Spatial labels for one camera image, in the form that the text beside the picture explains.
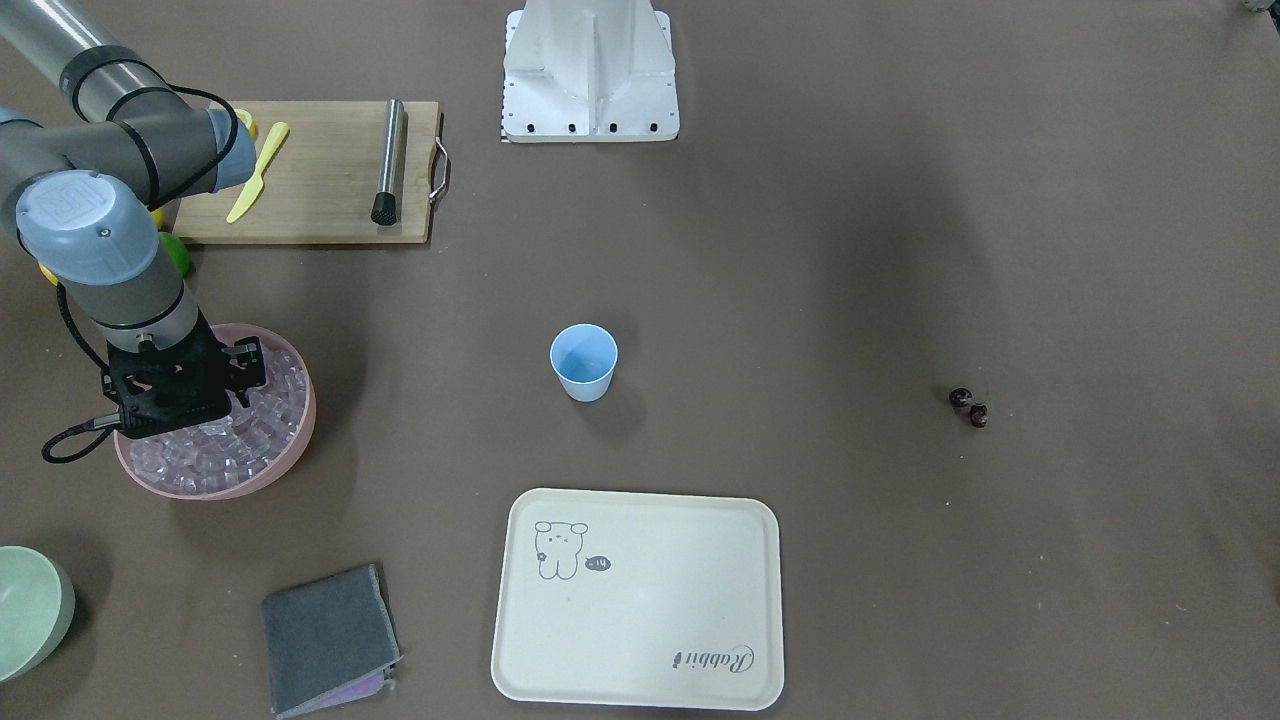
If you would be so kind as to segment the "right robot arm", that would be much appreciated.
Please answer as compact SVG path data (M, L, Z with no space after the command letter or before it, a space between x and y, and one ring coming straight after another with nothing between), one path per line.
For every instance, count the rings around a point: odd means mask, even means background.
M78 3L5 1L1 24L79 118L47 128L3 111L3 231L106 341L95 363L116 411L84 429L141 439L247 405L265 382L261 345L214 334L152 214L248 181L248 127L219 97L191 106Z

